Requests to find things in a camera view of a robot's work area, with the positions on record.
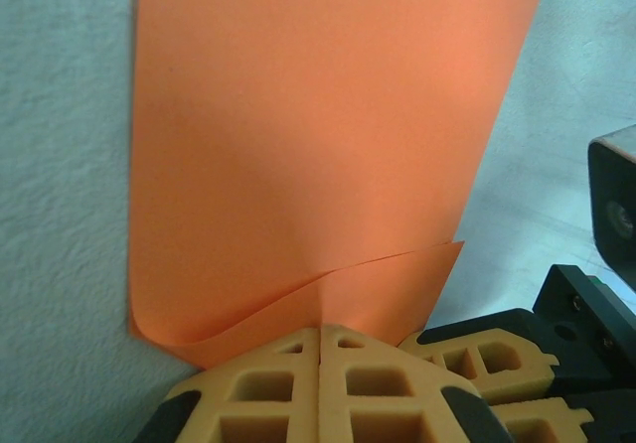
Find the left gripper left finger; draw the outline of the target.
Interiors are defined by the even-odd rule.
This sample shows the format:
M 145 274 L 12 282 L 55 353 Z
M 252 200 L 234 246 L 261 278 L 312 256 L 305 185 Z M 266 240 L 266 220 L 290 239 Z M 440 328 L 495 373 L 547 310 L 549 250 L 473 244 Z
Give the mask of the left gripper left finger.
M 141 443 L 318 443 L 319 351 L 302 329 L 177 383 Z

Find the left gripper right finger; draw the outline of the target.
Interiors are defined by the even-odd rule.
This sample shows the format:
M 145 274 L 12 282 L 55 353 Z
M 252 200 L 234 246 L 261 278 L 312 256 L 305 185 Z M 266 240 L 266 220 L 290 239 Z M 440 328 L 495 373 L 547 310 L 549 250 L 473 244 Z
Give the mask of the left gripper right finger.
M 320 337 L 320 443 L 512 443 L 465 377 L 341 326 Z

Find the orange square paper sheet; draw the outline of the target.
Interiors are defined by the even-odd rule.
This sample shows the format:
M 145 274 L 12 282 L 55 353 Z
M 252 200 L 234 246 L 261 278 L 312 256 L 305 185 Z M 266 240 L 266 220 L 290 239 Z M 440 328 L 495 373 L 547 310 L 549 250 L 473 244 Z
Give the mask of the orange square paper sheet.
M 131 332 L 420 329 L 539 2 L 137 0 Z

